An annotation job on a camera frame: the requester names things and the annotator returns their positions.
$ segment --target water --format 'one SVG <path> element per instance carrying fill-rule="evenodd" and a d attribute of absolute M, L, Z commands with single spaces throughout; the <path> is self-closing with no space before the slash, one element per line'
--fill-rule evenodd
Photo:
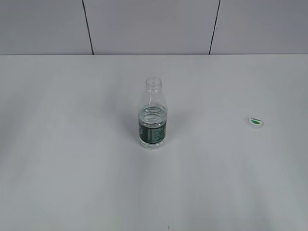
<path fill-rule="evenodd" d="M 148 149 L 155 149 L 165 141 L 167 109 L 160 104 L 149 104 L 141 108 L 138 113 L 139 124 L 141 125 L 140 143 Z"/>

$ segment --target bottle opening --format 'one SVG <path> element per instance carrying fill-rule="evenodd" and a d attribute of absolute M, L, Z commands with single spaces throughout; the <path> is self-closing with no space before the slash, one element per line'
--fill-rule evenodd
<path fill-rule="evenodd" d="M 162 80 L 158 77 L 149 77 L 145 81 L 145 88 L 148 91 L 160 91 L 162 89 Z"/>

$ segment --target panel seam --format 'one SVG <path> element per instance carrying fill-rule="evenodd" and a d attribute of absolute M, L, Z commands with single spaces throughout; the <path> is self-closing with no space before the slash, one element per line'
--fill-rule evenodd
<path fill-rule="evenodd" d="M 212 39 L 211 39 L 211 46 L 210 46 L 210 50 L 208 52 L 208 54 L 211 54 L 212 51 L 212 45 L 213 45 L 213 40 L 214 40 L 214 34 L 215 34 L 215 30 L 216 30 L 216 23 L 217 23 L 217 19 L 218 19 L 218 13 L 219 13 L 219 9 L 220 9 L 220 1 L 218 2 L 218 7 L 217 7 L 217 13 L 216 13 L 216 18 L 215 18 L 215 23 L 214 23 L 214 29 L 213 29 L 213 34 L 212 34 Z"/>
<path fill-rule="evenodd" d="M 84 0 L 82 0 L 82 6 L 83 6 L 83 12 L 84 12 L 85 18 L 86 18 L 86 24 L 87 24 L 88 36 L 89 36 L 90 45 L 91 45 L 91 51 L 92 51 L 92 55 L 94 55 L 92 39 L 91 39 L 91 34 L 90 34 L 89 23 L 88 23 L 87 12 L 86 12 L 86 7 L 85 7 Z"/>

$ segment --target green leaf logo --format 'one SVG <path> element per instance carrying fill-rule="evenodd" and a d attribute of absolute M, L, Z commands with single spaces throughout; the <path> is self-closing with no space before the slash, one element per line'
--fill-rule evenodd
<path fill-rule="evenodd" d="M 251 120 L 251 122 L 254 123 L 254 124 L 260 124 L 260 122 L 253 120 L 253 119 Z"/>

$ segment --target green bottle label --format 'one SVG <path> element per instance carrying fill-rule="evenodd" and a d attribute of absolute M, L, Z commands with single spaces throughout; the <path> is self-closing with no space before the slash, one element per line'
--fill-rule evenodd
<path fill-rule="evenodd" d="M 166 124 L 158 128 L 148 128 L 139 122 L 139 136 L 143 142 L 155 144 L 162 141 L 166 136 Z"/>

